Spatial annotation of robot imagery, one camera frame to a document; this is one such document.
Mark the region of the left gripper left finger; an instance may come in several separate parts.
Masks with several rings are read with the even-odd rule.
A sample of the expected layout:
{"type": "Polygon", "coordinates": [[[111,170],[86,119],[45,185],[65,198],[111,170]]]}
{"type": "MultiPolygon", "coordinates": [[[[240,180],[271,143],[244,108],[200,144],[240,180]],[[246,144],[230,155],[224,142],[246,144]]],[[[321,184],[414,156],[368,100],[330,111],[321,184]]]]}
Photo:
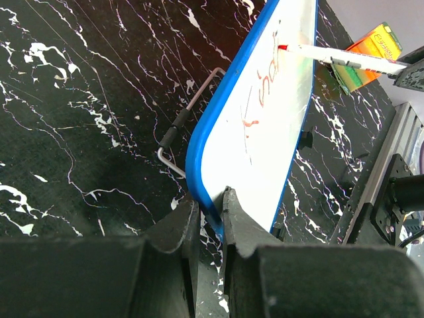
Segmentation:
{"type": "Polygon", "coordinates": [[[194,317],[199,205],[140,236],[2,238],[2,317],[194,317]]]}

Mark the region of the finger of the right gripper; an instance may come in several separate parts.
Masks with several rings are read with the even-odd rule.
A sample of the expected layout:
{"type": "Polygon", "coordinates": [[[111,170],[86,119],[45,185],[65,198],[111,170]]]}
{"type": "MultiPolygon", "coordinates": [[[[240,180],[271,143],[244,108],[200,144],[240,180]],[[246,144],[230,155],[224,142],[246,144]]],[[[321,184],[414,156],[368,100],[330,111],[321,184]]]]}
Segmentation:
{"type": "Polygon", "coordinates": [[[400,62],[409,64],[409,66],[396,76],[395,86],[423,92],[423,52],[424,47],[422,46],[399,59],[400,62]]]}

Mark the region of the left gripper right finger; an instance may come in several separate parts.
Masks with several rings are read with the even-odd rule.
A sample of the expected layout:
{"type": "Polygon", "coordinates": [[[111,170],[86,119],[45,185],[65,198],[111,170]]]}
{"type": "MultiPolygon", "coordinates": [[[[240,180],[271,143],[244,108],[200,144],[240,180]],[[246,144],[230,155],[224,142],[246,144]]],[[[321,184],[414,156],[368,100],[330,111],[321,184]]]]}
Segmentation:
{"type": "Polygon", "coordinates": [[[223,194],[231,317],[422,317],[423,275],[398,248],[286,244],[223,194]]]}

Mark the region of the red capped whiteboard marker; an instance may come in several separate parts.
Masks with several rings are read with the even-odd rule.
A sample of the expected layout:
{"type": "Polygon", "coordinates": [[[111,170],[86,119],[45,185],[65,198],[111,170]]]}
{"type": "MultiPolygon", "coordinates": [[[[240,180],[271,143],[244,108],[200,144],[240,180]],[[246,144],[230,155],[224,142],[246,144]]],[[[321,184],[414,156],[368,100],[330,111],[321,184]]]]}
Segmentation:
{"type": "Polygon", "coordinates": [[[281,44],[279,49],[327,64],[335,64],[391,76],[399,75],[409,64],[361,53],[307,44],[281,44]]]}

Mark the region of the blue framed whiteboard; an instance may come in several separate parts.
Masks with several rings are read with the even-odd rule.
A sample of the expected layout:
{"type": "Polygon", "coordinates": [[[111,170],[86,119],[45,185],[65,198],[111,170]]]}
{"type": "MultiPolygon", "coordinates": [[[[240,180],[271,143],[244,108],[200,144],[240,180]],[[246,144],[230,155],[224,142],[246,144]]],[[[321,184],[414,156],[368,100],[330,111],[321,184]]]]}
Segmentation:
{"type": "Polygon", "coordinates": [[[191,135],[189,192],[223,234],[223,193],[236,191],[264,230],[275,223],[313,93],[314,61],[282,49],[315,44],[316,1],[269,1],[191,135]]]}

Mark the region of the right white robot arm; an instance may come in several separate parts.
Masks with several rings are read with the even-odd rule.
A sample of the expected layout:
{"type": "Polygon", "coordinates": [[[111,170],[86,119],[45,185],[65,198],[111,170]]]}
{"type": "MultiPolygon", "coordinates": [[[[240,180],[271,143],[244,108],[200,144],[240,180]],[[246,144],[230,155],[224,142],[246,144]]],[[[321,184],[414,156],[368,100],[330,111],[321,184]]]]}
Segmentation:
{"type": "MultiPolygon", "coordinates": [[[[400,59],[409,63],[399,75],[392,76],[394,85],[423,92],[423,47],[417,48],[400,59]]],[[[416,176],[398,178],[392,182],[392,198],[405,212],[423,210],[423,144],[419,152],[419,171],[416,176]]]]}

